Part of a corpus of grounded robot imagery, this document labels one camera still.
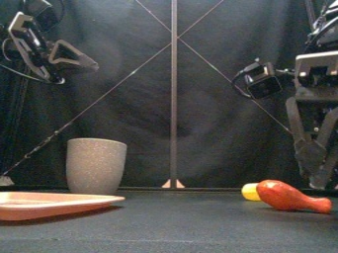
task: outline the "ceramic cup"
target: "ceramic cup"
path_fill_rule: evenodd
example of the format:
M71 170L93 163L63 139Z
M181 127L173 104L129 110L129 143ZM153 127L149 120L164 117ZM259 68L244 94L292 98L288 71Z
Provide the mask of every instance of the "ceramic cup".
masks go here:
M113 195L121 181L127 145L101 138L67 142L65 177L75 194Z

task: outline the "dark table surface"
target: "dark table surface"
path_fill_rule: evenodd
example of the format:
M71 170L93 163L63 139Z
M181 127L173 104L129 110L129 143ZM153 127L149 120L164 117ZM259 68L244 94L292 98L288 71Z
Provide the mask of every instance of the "dark table surface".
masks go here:
M338 252L332 213L276 211L240 192L120 191L104 210L0 221L0 252Z

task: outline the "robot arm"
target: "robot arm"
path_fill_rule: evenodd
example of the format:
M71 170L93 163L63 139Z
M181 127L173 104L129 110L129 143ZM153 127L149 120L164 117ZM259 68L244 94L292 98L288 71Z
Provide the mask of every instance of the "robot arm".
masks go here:
M8 28L17 51L31 70L48 83L60 84L65 71L88 72L97 70L97 63L68 42L48 42L32 16L18 12Z

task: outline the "black fabric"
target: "black fabric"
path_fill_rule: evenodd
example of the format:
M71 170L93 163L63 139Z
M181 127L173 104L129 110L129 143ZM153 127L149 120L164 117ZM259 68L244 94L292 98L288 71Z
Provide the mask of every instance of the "black fabric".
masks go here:
M303 1L223 1L184 32L219 2L177 1L177 34L183 33L177 40L177 178L185 187L239 187L266 178L302 186L291 135L252 101L236 95L230 79L256 57L280 69L292 67L310 32ZM140 3L64 1L64 18L47 38L69 42L100 69L65 76L64 85L29 82L17 134L1 144L5 149L14 142L14 157L6 163L21 159L120 85L9 173L16 184L65 185L65 143L75 137L127 143L121 186L159 187L169 178L169 46L148 60L169 44L171 5L159 0ZM5 83L1 89L10 93L13 85L20 84ZM283 92L259 104L287 126L283 102L292 88L288 82L284 85Z

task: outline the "cable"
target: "cable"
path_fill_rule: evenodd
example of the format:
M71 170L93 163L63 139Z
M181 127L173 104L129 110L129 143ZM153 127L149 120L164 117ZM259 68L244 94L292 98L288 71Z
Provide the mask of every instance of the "cable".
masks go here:
M234 79L231 80L231 83L230 83L230 84L231 84L234 90L236 91L236 93L238 93L242 97L244 97L246 99L251 99L251 100L252 100L252 99L254 99L252 96L251 96L248 93L246 93L246 92L236 86L238 80L239 80L240 78L243 78L244 75L246 75L246 71L244 71L244 70L240 70L240 71L238 72L236 76L234 77Z
M327 24L326 27L322 29L322 31L314 36L311 41L308 42L303 53L308 53L308 50L312 48L314 44L318 42L323 34L336 25L338 23L338 17L335 17Z
M48 80L39 79L39 78L36 78L36 77L33 77L33 76L31 76L31 75L27 75L27 74L18 72L17 70L12 69L10 67L8 67L8 66L5 66L5 65L2 65L2 64L0 64L0 67L4 68L4 69L6 69L6 70L9 70L9 71L13 72L14 74L17 74L17 75L20 75L20 76L22 76L22 77L25 77L25 78L33 80L33 81L37 81L37 82L41 82L41 83L52 83L52 82L49 82Z

